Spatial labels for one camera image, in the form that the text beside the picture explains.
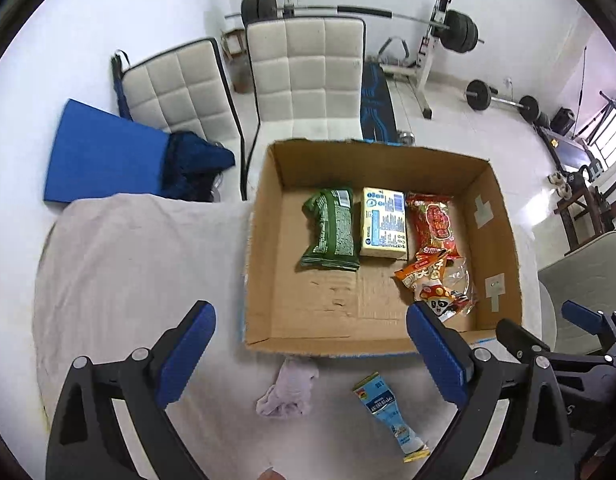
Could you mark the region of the orange mushroom snack packet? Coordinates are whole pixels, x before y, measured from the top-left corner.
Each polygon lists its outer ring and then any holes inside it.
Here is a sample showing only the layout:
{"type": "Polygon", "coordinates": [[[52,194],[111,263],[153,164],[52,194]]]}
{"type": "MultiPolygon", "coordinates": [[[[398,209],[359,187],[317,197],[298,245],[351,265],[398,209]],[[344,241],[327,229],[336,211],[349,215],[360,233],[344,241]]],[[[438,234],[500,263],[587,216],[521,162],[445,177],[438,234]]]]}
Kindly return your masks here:
{"type": "Polygon", "coordinates": [[[396,270],[396,279],[433,310],[441,322],[461,314],[468,315],[476,303],[466,258],[451,258],[442,250],[434,255],[420,254],[396,270]]]}

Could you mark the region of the blue Nestle milk powder sachet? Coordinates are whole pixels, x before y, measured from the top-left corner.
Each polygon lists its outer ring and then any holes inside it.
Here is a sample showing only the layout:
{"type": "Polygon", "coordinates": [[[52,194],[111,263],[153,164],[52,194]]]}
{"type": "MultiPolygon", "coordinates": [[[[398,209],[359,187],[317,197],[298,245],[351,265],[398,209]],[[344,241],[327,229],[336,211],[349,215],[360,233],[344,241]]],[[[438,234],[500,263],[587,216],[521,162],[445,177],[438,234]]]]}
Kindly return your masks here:
{"type": "Polygon", "coordinates": [[[365,377],[352,388],[353,393],[377,420],[389,428],[403,454],[404,463],[430,455],[427,444],[404,420],[397,397],[378,373],[365,377]]]}

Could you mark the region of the lilac sock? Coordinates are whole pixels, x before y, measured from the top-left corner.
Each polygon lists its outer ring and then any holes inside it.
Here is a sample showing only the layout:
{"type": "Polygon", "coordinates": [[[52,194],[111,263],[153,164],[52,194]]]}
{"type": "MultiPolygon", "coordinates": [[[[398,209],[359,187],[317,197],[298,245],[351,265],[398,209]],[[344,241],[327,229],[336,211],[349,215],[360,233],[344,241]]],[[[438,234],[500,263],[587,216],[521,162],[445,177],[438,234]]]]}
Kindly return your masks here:
{"type": "Polygon", "coordinates": [[[314,361],[287,356],[274,384],[256,402],[256,413],[261,417],[279,419],[308,415],[317,378],[319,369],[314,361]]]}

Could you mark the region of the yellow tissue pack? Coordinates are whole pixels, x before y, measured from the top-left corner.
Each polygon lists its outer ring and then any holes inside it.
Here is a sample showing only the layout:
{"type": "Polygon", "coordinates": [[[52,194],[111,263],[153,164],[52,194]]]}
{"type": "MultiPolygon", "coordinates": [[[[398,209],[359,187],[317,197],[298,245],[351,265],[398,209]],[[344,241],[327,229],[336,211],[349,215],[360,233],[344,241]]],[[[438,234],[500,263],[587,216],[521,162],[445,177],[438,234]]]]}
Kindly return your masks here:
{"type": "Polygon", "coordinates": [[[407,258],[407,218],[402,192],[363,188],[360,254],[396,260],[407,258]]]}

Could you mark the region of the green snack packet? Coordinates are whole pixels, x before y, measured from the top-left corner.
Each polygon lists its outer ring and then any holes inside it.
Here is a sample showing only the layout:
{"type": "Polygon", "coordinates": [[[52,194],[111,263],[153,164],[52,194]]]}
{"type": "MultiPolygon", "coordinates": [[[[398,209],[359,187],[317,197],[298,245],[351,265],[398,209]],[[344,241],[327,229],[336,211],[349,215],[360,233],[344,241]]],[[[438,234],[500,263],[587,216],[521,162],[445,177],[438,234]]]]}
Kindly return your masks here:
{"type": "Polygon", "coordinates": [[[351,188],[322,188],[302,205],[313,221],[314,236],[299,260],[302,268],[357,272],[359,255],[353,236],[351,188]]]}

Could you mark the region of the red snack packet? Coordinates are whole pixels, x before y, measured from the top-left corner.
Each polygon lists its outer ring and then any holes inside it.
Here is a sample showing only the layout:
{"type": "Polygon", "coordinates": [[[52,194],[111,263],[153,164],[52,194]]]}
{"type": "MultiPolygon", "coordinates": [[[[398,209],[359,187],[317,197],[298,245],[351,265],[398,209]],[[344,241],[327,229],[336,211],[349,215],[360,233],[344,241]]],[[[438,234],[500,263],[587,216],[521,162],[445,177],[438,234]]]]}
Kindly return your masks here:
{"type": "Polygon", "coordinates": [[[460,258],[450,217],[450,196],[408,192],[405,205],[416,234],[416,255],[460,258]]]}

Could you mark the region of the grey plastic chair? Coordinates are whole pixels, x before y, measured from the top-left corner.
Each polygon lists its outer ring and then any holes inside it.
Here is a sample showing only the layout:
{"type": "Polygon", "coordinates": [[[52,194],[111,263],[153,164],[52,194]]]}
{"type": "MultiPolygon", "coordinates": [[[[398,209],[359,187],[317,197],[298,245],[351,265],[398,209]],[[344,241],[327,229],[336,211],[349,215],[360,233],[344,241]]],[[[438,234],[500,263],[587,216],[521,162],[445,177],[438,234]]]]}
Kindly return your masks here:
{"type": "Polygon", "coordinates": [[[597,237],[538,275],[542,339],[559,353],[598,350],[598,339],[562,317],[562,304],[572,300],[593,311],[616,311],[616,231],[597,237]]]}

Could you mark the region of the dark wooden chair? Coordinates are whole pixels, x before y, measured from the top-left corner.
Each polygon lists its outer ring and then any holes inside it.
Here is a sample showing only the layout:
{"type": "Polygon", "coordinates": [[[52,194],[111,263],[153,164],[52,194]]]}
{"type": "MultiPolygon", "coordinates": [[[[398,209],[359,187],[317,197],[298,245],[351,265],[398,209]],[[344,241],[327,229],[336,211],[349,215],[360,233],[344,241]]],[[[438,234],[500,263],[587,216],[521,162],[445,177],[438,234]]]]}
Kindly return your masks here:
{"type": "Polygon", "coordinates": [[[551,174],[548,182],[556,188],[558,202],[554,214],[562,220],[570,252],[614,230],[611,219],[611,206],[597,186],[588,186],[581,170],[551,174]],[[589,216],[593,234],[580,242],[576,221],[589,216]]]}

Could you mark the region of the grey table cloth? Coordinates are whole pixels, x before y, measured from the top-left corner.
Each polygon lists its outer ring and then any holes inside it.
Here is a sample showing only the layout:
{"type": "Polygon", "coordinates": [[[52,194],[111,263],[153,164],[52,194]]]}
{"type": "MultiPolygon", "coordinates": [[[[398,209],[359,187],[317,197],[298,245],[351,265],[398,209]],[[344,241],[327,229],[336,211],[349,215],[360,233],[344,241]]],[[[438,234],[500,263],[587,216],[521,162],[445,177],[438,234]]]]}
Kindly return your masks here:
{"type": "Polygon", "coordinates": [[[278,354],[242,341],[243,268],[251,207],[189,204],[151,195],[79,200],[52,226],[38,267],[37,378],[53,413],[77,356],[95,363],[151,347],[198,300],[217,312],[215,335],[168,416],[212,479],[410,479],[396,439],[353,394],[372,373],[397,395],[407,422],[436,444],[455,410],[419,356],[321,359],[309,414],[265,418],[257,400],[274,382],[278,354]]]}

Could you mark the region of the open cardboard box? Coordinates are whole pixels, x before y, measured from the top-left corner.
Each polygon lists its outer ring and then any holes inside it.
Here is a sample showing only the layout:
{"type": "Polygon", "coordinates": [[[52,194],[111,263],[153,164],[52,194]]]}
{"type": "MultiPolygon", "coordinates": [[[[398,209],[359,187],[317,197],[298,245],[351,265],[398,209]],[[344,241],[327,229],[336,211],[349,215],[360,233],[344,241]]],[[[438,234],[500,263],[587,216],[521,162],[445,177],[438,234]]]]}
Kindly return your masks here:
{"type": "Polygon", "coordinates": [[[270,145],[245,285],[243,340],[260,352],[411,353],[405,315],[419,298],[468,342],[522,318],[518,252],[492,166],[430,148],[270,145]]]}

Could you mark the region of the treadmill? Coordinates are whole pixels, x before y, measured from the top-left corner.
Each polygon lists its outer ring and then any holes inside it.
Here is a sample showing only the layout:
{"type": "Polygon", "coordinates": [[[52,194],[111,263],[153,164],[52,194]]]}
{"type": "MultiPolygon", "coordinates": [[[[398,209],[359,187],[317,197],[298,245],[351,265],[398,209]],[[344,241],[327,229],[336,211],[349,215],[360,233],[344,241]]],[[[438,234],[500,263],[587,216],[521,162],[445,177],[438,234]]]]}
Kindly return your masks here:
{"type": "Polygon", "coordinates": [[[542,113],[534,125],[558,169],[574,171],[582,166],[600,174],[616,162],[616,98],[601,91],[604,106],[582,126],[560,136],[550,130],[550,119],[542,113]]]}

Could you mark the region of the black speaker box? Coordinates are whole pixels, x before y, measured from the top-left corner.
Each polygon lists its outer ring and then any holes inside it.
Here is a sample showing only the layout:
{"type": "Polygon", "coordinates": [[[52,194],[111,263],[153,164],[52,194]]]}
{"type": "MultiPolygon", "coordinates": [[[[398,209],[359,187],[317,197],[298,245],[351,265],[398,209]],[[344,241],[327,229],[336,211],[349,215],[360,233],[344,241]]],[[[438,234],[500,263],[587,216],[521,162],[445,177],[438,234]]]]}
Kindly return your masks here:
{"type": "Polygon", "coordinates": [[[571,108],[561,107],[550,120],[550,130],[560,136],[565,136],[574,126],[576,114],[571,108]]]}

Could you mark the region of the dark blue cloth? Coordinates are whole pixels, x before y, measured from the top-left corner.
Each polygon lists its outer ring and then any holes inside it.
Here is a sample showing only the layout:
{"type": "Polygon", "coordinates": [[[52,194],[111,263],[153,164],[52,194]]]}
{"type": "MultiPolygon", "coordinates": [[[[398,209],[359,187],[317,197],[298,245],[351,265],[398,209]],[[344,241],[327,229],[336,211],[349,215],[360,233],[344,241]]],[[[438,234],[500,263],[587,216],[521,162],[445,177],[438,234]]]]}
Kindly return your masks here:
{"type": "Polygon", "coordinates": [[[159,195],[171,200],[211,203],[216,180],[235,166],[234,154],[192,131],[170,133],[163,152],[159,195]]]}

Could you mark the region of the chrome dumbbell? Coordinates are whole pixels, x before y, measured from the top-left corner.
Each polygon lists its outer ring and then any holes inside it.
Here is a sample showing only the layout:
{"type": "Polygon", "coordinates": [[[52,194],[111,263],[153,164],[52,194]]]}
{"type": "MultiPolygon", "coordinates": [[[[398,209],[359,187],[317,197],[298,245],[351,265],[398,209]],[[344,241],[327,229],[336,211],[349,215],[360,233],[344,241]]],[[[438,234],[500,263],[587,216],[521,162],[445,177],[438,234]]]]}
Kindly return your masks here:
{"type": "Polygon", "coordinates": [[[412,146],[415,144],[414,133],[411,131],[399,130],[398,131],[398,141],[402,145],[412,146]]]}

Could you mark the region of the black blue weight bench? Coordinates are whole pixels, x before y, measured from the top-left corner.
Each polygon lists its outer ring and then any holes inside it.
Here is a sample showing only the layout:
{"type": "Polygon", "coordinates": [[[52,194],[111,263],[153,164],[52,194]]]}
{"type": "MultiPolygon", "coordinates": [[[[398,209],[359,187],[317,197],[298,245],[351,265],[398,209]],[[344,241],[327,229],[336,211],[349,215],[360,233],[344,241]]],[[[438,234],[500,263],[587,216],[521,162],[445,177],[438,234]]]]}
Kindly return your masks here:
{"type": "Polygon", "coordinates": [[[365,62],[363,67],[360,124],[364,140],[381,143],[398,142],[396,119],[387,79],[375,62],[365,62]]]}

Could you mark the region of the floor barbell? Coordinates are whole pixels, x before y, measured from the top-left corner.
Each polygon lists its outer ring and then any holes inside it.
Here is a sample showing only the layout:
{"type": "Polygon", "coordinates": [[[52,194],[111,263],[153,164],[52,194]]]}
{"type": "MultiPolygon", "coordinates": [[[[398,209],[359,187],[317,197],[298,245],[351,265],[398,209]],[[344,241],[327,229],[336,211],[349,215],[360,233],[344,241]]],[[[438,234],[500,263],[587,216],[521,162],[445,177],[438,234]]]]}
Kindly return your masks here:
{"type": "Polygon", "coordinates": [[[534,124],[541,115],[539,102],[533,96],[523,96],[519,101],[504,99],[480,79],[474,79],[467,85],[464,96],[468,106],[475,112],[483,112],[492,103],[498,103],[516,108],[524,121],[529,124],[534,124]]]}

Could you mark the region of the white quilted chair far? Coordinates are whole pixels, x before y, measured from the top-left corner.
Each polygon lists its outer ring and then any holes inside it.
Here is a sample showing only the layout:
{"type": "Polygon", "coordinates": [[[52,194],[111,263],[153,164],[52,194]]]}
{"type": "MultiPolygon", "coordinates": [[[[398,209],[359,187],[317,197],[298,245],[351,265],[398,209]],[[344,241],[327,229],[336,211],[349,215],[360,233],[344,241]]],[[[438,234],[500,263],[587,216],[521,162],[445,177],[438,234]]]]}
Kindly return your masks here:
{"type": "Polygon", "coordinates": [[[168,133],[192,131],[228,148],[238,166],[244,164],[244,134],[216,39],[156,54],[119,78],[132,120],[168,133]]]}

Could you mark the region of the white quilted chair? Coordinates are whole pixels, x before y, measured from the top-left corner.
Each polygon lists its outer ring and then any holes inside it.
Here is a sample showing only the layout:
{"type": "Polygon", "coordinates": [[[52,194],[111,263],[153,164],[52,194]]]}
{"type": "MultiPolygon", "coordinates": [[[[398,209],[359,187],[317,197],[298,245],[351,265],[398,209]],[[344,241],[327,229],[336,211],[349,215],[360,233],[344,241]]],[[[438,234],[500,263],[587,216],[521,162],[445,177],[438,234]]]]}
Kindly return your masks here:
{"type": "Polygon", "coordinates": [[[256,196],[268,146],[288,139],[360,140],[365,23],[308,16],[246,27],[258,126],[246,160],[256,196]]]}
{"type": "Polygon", "coordinates": [[[192,131],[228,148],[238,166],[244,164],[244,134],[216,39],[156,54],[119,78],[132,120],[168,133],[192,131]]]}

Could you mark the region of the white barbell rack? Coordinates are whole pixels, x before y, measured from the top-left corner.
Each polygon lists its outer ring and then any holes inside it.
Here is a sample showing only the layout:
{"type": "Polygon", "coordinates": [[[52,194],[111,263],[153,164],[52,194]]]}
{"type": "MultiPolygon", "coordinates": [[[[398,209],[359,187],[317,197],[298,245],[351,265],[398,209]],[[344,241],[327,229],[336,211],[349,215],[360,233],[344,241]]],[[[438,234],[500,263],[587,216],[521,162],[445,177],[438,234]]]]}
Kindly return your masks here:
{"type": "MultiPolygon", "coordinates": [[[[441,18],[441,12],[448,10],[450,2],[451,0],[435,0],[430,18],[441,18]]],[[[290,4],[300,6],[298,0],[283,0],[283,6],[289,6],[290,4]]],[[[434,38],[427,27],[419,43],[419,50],[417,50],[416,58],[413,62],[409,62],[409,50],[405,49],[405,60],[400,65],[381,65],[381,68],[385,70],[388,75],[397,75],[405,79],[413,91],[417,104],[419,104],[419,110],[423,117],[428,120],[433,118],[433,110],[428,103],[425,87],[431,72],[431,67],[433,67],[437,47],[439,47],[440,44],[440,40],[434,38]]]]}

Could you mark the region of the white quilted chair near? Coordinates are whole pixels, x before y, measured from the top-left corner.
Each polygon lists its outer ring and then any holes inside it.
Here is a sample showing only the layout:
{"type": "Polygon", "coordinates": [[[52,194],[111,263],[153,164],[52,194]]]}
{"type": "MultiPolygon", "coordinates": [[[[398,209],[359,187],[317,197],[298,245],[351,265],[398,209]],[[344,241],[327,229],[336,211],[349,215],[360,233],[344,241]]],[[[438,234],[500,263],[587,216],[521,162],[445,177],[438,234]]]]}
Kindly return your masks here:
{"type": "Polygon", "coordinates": [[[256,196],[268,146],[288,139],[360,140],[365,23],[308,16],[246,27],[258,126],[246,160],[256,196]]]}

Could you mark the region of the barbell on rack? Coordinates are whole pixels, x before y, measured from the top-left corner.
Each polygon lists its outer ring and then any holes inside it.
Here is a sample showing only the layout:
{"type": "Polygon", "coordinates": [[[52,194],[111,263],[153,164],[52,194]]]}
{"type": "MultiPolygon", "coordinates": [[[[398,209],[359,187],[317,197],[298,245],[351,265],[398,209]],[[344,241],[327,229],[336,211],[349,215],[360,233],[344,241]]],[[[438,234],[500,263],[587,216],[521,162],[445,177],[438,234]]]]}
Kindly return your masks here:
{"type": "Polygon", "coordinates": [[[278,6],[276,0],[242,0],[241,10],[227,14],[225,18],[240,18],[244,26],[250,23],[272,20],[273,18],[283,18],[283,16],[294,16],[296,12],[300,15],[308,12],[332,12],[336,14],[350,14],[358,16],[371,16],[372,18],[382,18],[383,20],[400,20],[417,24],[426,25],[434,38],[440,40],[442,47],[455,53],[472,52],[478,44],[484,44],[480,37],[479,28],[476,22],[467,14],[455,11],[442,11],[441,18],[415,18],[415,16],[395,13],[393,11],[368,8],[367,6],[278,6]]]}

